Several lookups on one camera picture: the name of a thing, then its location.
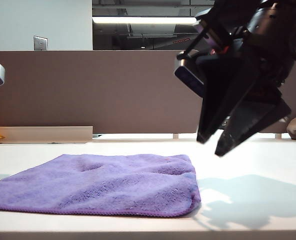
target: microfiber cloth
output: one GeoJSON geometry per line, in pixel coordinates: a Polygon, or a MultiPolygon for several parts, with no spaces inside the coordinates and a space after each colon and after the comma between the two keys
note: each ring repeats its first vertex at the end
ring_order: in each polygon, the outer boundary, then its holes
{"type": "Polygon", "coordinates": [[[186,155],[61,155],[0,180],[0,210],[177,217],[201,202],[186,155]]]}

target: white table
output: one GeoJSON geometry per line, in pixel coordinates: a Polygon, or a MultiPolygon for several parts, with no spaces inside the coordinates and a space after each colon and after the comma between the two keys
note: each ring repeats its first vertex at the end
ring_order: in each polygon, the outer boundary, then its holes
{"type": "Polygon", "coordinates": [[[0,211],[0,240],[296,240],[296,141],[257,136],[219,158],[217,138],[0,144],[0,179],[61,154],[186,154],[202,198],[200,209],[178,218],[0,211]]]}

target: ceiling light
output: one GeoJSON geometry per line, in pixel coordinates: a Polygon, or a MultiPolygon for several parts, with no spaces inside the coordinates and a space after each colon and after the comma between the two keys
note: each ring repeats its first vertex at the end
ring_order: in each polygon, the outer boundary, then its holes
{"type": "Polygon", "coordinates": [[[183,24],[192,25],[194,17],[152,17],[152,16],[93,16],[96,24],[183,24]]]}

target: gray partition wall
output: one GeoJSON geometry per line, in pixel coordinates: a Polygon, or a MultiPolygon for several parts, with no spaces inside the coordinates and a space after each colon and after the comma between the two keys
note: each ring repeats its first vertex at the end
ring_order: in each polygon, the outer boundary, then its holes
{"type": "MultiPolygon", "coordinates": [[[[0,126],[194,133],[201,99],[173,75],[176,50],[0,51],[0,126]]],[[[296,66],[282,87],[296,116],[296,66]]],[[[281,133],[286,123],[266,132],[281,133]]]]}

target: electrical outlet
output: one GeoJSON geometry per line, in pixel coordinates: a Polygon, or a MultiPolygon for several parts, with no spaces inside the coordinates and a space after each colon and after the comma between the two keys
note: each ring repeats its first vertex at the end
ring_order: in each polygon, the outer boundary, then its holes
{"type": "Polygon", "coordinates": [[[48,38],[41,36],[33,36],[33,49],[35,51],[47,51],[48,38]]]}

